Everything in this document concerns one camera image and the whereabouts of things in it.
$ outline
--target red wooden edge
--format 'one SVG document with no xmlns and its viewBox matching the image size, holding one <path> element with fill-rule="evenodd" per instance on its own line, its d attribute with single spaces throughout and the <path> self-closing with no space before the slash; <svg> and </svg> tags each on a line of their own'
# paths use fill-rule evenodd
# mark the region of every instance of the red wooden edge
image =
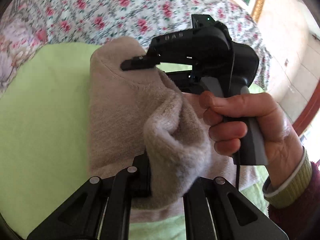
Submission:
<svg viewBox="0 0 320 240">
<path fill-rule="evenodd" d="M 292 125 L 296 133 L 300 136 L 308 125 L 311 123 L 313 118 L 315 117 L 316 113 L 320 108 L 320 81 L 313 92 L 312 97 L 310 98 L 309 102 L 307 103 L 306 107 L 303 109 L 300 116 Z"/>
</svg>

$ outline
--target gray grip handle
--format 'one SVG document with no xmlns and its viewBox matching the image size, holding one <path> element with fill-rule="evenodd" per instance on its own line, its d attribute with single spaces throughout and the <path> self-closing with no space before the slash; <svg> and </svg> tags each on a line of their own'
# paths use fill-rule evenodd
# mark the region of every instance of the gray grip handle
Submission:
<svg viewBox="0 0 320 240">
<path fill-rule="evenodd" d="M 200 80 L 200 85 L 216 97 L 224 97 L 220 83 L 217 78 L 203 77 Z M 233 91 L 233 94 L 247 94 L 249 89 L 242 86 L 238 91 Z M 240 118 L 224 118 L 225 122 L 241 121 L 248 127 L 247 134 L 240 139 L 241 147 L 232 158 L 234 164 L 240 165 L 268 165 L 268 159 L 264 148 L 264 139 L 255 117 L 240 117 Z"/>
</svg>

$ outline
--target fingernail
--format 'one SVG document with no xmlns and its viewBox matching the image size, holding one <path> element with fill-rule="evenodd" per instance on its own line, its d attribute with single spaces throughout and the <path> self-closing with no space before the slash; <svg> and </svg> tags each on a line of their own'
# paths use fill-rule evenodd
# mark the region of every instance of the fingernail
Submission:
<svg viewBox="0 0 320 240">
<path fill-rule="evenodd" d="M 212 103 L 216 107 L 226 106 L 228 101 L 225 98 L 212 98 Z"/>
</svg>

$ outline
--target floral fabric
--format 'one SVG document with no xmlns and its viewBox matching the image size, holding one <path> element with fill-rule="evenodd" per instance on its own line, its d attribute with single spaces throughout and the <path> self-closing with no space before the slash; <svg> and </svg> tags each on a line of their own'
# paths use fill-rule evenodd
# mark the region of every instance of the floral fabric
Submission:
<svg viewBox="0 0 320 240">
<path fill-rule="evenodd" d="M 25 0 L 13 18 L 33 30 L 41 45 L 102 45 L 131 36 L 147 49 L 154 36 L 191 28 L 191 14 L 210 14 L 228 27 L 233 41 L 254 49 L 260 59 L 254 82 L 266 90 L 271 56 L 256 23 L 229 0 Z"/>
</svg>

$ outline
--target hand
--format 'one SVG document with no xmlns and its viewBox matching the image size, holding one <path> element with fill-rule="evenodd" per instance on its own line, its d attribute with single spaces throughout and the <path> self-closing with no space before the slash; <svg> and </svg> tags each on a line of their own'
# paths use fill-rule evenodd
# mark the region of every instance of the hand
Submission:
<svg viewBox="0 0 320 240">
<path fill-rule="evenodd" d="M 246 135 L 244 122 L 222 122 L 222 116 L 257 117 L 266 155 L 271 185 L 279 187 L 294 172 L 303 156 L 298 135 L 285 114 L 268 93 L 244 94 L 230 98 L 217 98 L 205 91 L 199 97 L 204 122 L 210 125 L 209 137 L 221 155 L 231 156 L 240 148 L 240 138 Z"/>
</svg>

